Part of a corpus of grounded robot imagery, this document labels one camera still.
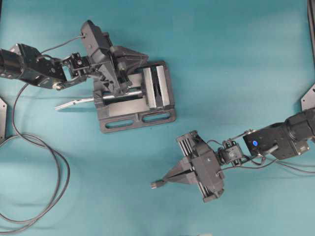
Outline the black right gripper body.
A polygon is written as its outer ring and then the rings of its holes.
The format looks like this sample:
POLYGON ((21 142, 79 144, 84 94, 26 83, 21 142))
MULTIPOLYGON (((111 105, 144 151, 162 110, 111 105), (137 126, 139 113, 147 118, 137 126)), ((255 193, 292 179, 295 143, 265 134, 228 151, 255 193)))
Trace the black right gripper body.
POLYGON ((191 131, 176 139, 184 154, 184 162, 190 164, 192 175, 189 180, 198 184, 203 202, 219 198, 224 192, 224 175, 215 152, 198 135, 191 131))

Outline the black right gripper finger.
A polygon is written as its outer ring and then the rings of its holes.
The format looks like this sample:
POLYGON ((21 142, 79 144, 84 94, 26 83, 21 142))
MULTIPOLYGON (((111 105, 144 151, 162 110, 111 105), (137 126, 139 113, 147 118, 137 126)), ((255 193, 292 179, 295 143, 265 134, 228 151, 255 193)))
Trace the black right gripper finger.
POLYGON ((177 182, 177 183, 182 183, 182 184, 197 184, 197 178, 196 178, 195 173, 180 174, 180 175, 171 176, 171 177, 165 176, 163 178, 163 181, 177 182))
POLYGON ((187 157, 183 157, 165 176, 171 177, 180 174, 195 173, 187 157))

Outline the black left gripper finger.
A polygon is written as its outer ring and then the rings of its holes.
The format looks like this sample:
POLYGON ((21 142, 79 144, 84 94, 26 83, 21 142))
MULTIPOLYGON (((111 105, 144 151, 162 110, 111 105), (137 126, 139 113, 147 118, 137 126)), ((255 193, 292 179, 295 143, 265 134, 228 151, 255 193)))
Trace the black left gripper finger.
POLYGON ((123 46, 113 47, 113 60, 119 71, 134 71, 142 67, 149 56, 123 46))
POLYGON ((119 72, 119 83, 121 86, 122 92, 128 92, 128 88, 132 85, 132 82, 129 80, 128 75, 134 71, 133 67, 127 67, 125 63, 119 62, 117 64, 119 72))

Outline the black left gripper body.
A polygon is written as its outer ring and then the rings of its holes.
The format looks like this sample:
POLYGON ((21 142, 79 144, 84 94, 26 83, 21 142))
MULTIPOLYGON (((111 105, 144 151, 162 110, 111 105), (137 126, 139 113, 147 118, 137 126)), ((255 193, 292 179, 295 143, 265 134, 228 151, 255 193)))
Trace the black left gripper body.
POLYGON ((87 50, 90 63, 90 76, 94 79, 94 91, 123 94, 121 66, 114 53, 109 33, 87 20, 81 27, 82 42, 87 50))

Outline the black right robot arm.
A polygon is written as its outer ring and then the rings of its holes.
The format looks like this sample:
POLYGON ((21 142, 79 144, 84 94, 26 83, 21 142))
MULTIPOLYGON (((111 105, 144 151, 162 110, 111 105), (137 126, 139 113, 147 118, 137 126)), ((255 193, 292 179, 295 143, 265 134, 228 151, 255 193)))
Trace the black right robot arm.
POLYGON ((178 137, 177 143, 184 157, 161 180, 151 183, 151 188, 168 182, 197 184, 204 202, 217 199, 224 192, 222 165, 242 167, 257 157, 265 161, 268 154, 283 160, 306 152, 309 149, 307 141, 315 136, 315 110, 306 109, 284 122, 259 130, 248 130, 240 136, 243 137, 250 156, 243 154, 234 139, 224 141, 214 151, 195 130, 178 137))

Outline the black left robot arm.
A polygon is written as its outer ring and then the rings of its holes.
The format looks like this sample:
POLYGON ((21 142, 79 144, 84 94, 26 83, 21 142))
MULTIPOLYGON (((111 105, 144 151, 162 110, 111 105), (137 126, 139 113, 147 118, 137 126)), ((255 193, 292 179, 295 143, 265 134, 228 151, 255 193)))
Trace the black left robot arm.
POLYGON ((148 55, 114 46, 107 32, 87 20, 79 36, 87 50, 86 56, 71 54, 64 59, 51 57, 38 49, 16 44, 0 51, 0 76, 17 79, 32 86, 62 90, 82 83, 87 78, 101 82, 112 94, 125 94, 132 82, 128 76, 144 66, 148 55))

